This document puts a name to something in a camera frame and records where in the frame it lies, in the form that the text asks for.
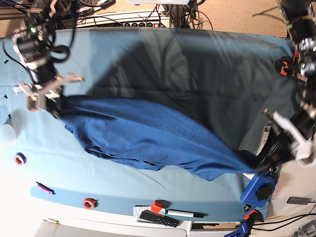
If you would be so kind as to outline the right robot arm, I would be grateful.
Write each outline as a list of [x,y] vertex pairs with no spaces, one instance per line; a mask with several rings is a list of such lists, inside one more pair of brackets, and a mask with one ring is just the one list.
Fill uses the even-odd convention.
[[[19,82],[13,91],[24,94],[24,108],[28,112],[47,111],[59,119],[62,112],[64,85],[83,81],[83,76],[68,73],[61,76],[55,64],[64,63],[70,57],[76,35],[76,10],[71,0],[35,0],[24,11],[25,27],[16,29],[9,37],[19,64],[31,81]],[[66,14],[72,19],[69,45],[56,45],[55,26]]]

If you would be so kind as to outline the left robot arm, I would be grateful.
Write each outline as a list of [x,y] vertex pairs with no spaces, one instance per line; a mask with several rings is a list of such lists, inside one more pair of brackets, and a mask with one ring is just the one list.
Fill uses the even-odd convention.
[[294,80],[291,102],[295,113],[264,114],[272,122],[268,139],[257,155],[257,172],[295,160],[302,167],[316,163],[316,12],[312,0],[280,0],[278,8],[295,51],[292,62],[279,60],[279,72]]

